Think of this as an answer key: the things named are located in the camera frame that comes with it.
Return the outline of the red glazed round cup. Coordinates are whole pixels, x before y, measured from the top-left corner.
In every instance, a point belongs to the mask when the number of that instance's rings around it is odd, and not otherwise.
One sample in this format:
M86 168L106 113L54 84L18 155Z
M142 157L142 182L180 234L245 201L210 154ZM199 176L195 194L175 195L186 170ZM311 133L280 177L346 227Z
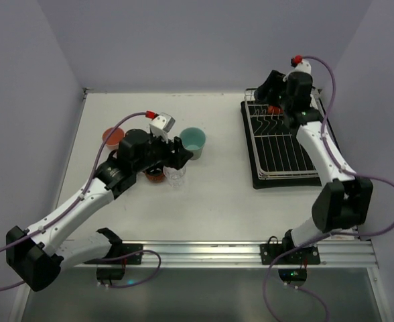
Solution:
M155 170L146 170L145 176L151 183L158 184L165 180L165 175L162 169L156 168Z

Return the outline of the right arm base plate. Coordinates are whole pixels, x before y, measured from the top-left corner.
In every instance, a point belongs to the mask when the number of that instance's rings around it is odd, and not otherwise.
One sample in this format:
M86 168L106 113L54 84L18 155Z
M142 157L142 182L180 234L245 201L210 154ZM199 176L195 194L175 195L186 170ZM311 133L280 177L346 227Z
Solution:
M271 236L259 245L262 265L270 265L279 256L275 265L318 265L321 264L319 250L316 246L293 250L291 241L283 238L281 241Z

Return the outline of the orange cup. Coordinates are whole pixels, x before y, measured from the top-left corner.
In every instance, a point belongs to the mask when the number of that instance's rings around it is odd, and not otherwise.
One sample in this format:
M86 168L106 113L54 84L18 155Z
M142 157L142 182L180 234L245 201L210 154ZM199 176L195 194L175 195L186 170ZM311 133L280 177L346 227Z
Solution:
M267 108L267 112L269 115L282 115L283 110L280 107L269 105Z

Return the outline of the pale green mug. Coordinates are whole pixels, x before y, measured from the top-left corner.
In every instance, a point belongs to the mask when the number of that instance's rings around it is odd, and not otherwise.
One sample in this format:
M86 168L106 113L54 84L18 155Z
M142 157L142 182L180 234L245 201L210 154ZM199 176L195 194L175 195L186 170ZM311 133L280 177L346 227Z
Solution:
M182 130L180 139L183 147L192 153L191 160L197 160L201 157L206 143L206 134L200 128L188 127Z

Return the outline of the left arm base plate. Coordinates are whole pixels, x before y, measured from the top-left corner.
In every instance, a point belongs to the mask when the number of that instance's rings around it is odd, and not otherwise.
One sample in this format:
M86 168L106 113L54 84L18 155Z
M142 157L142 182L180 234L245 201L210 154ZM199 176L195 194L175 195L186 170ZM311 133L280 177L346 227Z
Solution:
M140 265L142 260L143 244L117 244L101 259L93 259L85 264L117 264L117 265Z

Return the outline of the clear glass cup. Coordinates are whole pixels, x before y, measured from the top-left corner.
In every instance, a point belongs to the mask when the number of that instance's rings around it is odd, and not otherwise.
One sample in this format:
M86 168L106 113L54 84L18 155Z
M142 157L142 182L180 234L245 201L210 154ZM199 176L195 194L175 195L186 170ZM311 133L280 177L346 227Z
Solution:
M167 179L168 184L174 188L181 187L185 182L184 179L184 176L186 174L185 166L179 170L175 168L164 167L163 173Z

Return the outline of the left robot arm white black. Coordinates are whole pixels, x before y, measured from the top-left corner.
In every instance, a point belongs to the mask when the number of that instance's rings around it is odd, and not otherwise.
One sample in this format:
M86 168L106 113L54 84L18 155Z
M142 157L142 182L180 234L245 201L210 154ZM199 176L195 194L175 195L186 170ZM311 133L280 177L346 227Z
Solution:
M118 149L77 193L27 229L15 226L7 232L7 264L37 292L71 266L114 258L121 239L110 229L98 229L74 246L67 246L65 241L90 216L132 187L138 174L154 167L179 170L191 157L179 137L164 140L142 129L129 130Z

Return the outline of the pink plastic cup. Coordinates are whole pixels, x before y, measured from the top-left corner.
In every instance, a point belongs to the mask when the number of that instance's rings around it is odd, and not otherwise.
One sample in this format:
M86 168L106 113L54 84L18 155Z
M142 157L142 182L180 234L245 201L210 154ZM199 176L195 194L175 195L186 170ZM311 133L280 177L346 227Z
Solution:
M102 140L105 143L106 148L109 150L116 150L124 137L125 132L121 128L113 129L110 127L103 133Z

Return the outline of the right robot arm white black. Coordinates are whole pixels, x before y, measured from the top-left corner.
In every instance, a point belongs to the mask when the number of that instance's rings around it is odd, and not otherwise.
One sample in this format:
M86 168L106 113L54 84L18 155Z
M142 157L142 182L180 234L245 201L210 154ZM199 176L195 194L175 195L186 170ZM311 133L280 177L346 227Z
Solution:
M373 193L372 182L356 175L322 128L322 114L312 106L312 87L313 78L308 72L283 74L272 70L254 94L257 101L283 111L286 128L307 152L322 184L310 219L285 233L287 250L310 247L319 237L362 225Z

